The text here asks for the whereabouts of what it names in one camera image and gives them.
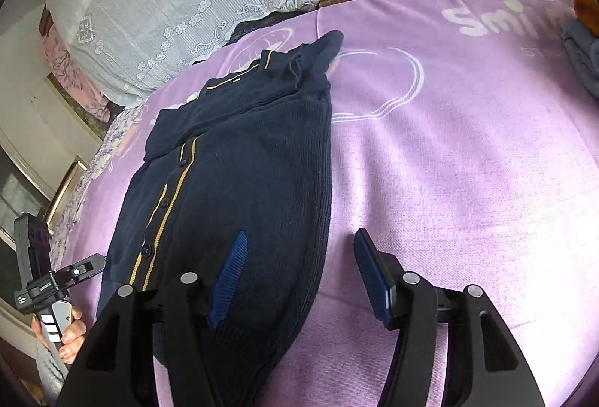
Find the lavender bedsheet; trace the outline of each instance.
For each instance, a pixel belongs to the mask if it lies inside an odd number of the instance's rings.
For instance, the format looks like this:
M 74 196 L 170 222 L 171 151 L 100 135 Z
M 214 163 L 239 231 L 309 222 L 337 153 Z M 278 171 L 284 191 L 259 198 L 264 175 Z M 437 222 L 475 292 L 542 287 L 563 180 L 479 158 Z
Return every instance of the lavender bedsheet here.
M 599 351 L 599 107 L 561 49 L 567 0 L 358 0 L 253 32 L 113 125 L 53 243 L 55 262 L 106 253 L 160 109 L 262 49 L 333 29 L 332 218 L 319 293 L 261 407 L 376 406 L 396 335 L 372 314 L 352 252 L 365 226 L 435 285 L 478 283 L 522 347 L 547 407 Z M 73 290 L 91 322 L 100 278 Z M 438 405 L 438 345 L 429 405 Z M 164 371 L 161 402 L 169 404 Z

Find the blue fabric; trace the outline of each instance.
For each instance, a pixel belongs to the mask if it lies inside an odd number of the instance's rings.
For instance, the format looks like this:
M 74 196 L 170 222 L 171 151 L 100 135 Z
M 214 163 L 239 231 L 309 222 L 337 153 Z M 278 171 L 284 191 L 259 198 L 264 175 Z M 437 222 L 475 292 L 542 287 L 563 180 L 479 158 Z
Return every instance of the blue fabric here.
M 561 26 L 561 38 L 583 86 L 599 99 L 599 39 L 578 19 Z
M 286 54 L 264 51 L 161 111 L 125 195 L 98 313 L 122 283 L 158 287 L 247 236 L 227 317 L 203 344 L 226 407 L 253 403 L 318 289 L 331 212 L 325 72 L 342 40 L 330 32 Z

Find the orange object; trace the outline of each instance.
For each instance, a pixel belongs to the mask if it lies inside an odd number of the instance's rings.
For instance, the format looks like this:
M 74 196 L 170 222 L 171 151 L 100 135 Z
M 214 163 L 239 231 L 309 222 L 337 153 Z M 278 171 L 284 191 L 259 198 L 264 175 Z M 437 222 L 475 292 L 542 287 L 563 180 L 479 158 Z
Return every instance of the orange object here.
M 599 3 L 597 0 L 574 0 L 576 16 L 595 37 L 599 37 Z

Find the finger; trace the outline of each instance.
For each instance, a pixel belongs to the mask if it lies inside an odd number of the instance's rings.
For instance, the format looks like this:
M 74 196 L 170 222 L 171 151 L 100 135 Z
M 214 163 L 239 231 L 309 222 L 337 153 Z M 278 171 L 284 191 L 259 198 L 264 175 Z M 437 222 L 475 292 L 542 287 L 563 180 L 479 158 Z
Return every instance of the finger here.
M 70 357 L 62 358 L 62 361 L 68 365 L 72 365 L 75 361 L 75 358 L 77 358 L 77 355 L 71 355 Z
M 82 347 L 83 341 L 85 341 L 85 336 L 79 336 L 78 338 L 74 339 L 71 343 L 64 344 L 63 346 L 61 346 L 61 348 L 58 350 L 58 354 L 61 356 L 63 360 L 70 357 L 76 357 L 77 353 L 79 353 L 79 350 Z
M 87 330 L 88 327 L 83 321 L 75 321 L 65 329 L 65 332 L 62 334 L 62 342 L 64 344 L 69 344 L 76 338 L 85 334 Z
M 81 309 L 79 309 L 79 307 L 73 306 L 73 308 L 71 309 L 71 314 L 73 315 L 73 319 L 77 320 L 81 319 L 83 313 Z
M 33 329 L 35 337 L 40 341 L 40 343 L 42 343 L 45 347 L 48 347 L 48 343 L 44 338 L 44 333 L 41 330 L 40 321 L 38 321 L 38 318 L 35 316 L 31 318 L 31 329 Z

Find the wall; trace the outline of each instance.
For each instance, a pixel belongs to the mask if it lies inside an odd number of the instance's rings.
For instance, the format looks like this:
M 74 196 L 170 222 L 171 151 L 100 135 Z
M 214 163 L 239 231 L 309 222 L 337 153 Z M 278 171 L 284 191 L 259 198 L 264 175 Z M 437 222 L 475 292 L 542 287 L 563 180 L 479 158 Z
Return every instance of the wall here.
M 100 146 L 46 82 L 38 32 L 45 0 L 6 0 L 0 8 L 0 145 L 52 197 L 76 155 Z
M 31 327 L 31 317 L 23 316 L 13 306 L 0 298 L 0 333 L 2 339 L 26 355 L 35 358 L 37 347 Z

